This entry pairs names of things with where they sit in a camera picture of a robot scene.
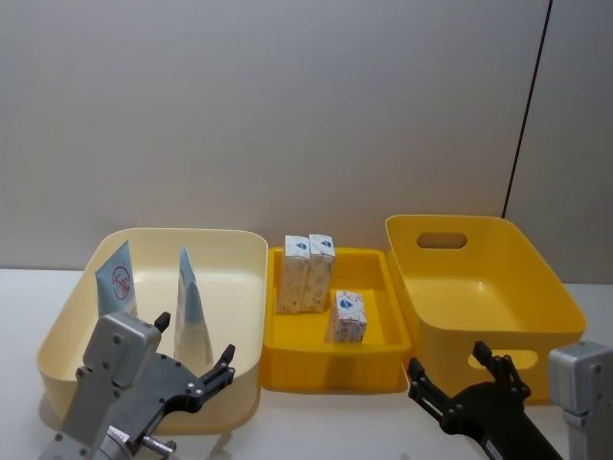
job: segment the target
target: white wall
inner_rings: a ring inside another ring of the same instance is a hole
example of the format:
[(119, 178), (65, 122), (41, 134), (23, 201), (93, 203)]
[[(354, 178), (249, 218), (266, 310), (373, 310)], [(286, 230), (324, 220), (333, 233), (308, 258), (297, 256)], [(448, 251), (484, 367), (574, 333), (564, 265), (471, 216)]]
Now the white wall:
[(499, 215), (534, 0), (5, 0), (0, 264), (131, 226), (332, 233)]
[(567, 282), (613, 283), (613, 3), (556, 0), (507, 217)]

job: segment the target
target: white table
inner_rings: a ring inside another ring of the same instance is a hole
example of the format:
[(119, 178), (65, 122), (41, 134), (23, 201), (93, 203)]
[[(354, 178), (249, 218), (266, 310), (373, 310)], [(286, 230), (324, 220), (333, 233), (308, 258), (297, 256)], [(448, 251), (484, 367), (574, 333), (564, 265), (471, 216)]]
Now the white table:
[[(42, 398), (35, 355), (79, 275), (78, 271), (0, 270), (5, 314), (0, 335), (2, 458), (35, 459), (52, 438), (54, 431), (41, 420), (49, 422), (52, 417)], [(613, 286), (567, 287), (588, 317), (586, 338), (613, 346)], [(554, 406), (528, 408), (536, 425), (566, 456), (566, 426), (560, 412)], [(444, 435), (405, 393), (306, 396), (262, 390), (254, 417), (232, 433), (173, 439), (181, 460), (486, 458), (467, 438)]]

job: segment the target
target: carton logo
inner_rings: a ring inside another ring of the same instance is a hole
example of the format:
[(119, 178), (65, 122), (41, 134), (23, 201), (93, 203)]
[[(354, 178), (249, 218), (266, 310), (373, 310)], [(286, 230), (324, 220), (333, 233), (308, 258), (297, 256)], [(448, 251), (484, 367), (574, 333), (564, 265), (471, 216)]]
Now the carton logo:
[(121, 265), (113, 270), (113, 291), (119, 300), (124, 300), (130, 292), (130, 275)]

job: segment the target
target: milk carton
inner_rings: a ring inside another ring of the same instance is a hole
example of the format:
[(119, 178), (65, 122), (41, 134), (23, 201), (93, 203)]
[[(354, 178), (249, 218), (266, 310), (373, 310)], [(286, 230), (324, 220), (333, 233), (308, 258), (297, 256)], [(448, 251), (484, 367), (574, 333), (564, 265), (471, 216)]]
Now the milk carton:
[(348, 290), (337, 290), (329, 313), (326, 341), (361, 343), (366, 333), (367, 319), (364, 296)]
[(329, 284), (332, 279), (334, 260), (334, 242), (327, 235), (309, 235), (310, 260), (306, 276), (305, 294), (301, 311), (321, 312), (328, 302)]
[(200, 376), (213, 366), (213, 350), (187, 247), (179, 256), (179, 293), (174, 322), (174, 358)]
[(310, 249), (308, 238), (285, 237), (277, 313), (299, 313), (307, 282)]

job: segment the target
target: tray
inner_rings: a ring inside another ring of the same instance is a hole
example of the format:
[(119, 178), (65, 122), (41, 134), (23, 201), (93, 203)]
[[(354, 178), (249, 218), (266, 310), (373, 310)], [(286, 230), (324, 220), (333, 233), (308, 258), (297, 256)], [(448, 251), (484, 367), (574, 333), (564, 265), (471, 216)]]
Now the tray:
[(219, 432), (240, 425), (259, 398), (259, 367), (265, 312), (267, 244), (260, 236), (234, 230), (134, 228), (107, 237), (87, 264), (38, 352), (47, 397), (60, 419), (77, 387), (75, 371), (98, 320), (95, 271), (129, 240), (139, 317), (152, 323), (172, 314), (158, 353), (172, 356), (179, 249), (188, 246), (209, 325), (215, 360), (227, 344), (237, 351), (234, 383), (197, 414), (170, 414), (160, 431)]
[(337, 289), (361, 292), (368, 327), (362, 344), (326, 343), (323, 313), (277, 314), (283, 250), (270, 250), (261, 367), (262, 386), (292, 392), (392, 392), (406, 389), (402, 363), (410, 339), (402, 321), (385, 255), (336, 248), (329, 302)]
[(548, 401), (548, 354), (579, 340), (585, 319), (519, 229), (462, 216), (394, 216), (386, 226), (402, 313), (431, 379), (450, 396), (489, 380), (470, 356), (485, 340), (511, 355), (531, 403)]

